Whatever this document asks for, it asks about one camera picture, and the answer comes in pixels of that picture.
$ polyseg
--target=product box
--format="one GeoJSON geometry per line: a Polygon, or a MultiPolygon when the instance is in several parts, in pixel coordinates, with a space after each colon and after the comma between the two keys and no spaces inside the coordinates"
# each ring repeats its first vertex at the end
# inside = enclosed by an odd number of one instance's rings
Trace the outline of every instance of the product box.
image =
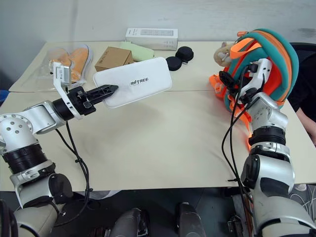
{"type": "Polygon", "coordinates": [[[133,63],[130,50],[108,47],[95,64],[97,72],[133,63]]]}
{"type": "Polygon", "coordinates": [[[128,28],[126,41],[161,50],[177,50],[178,29],[128,28]]]}

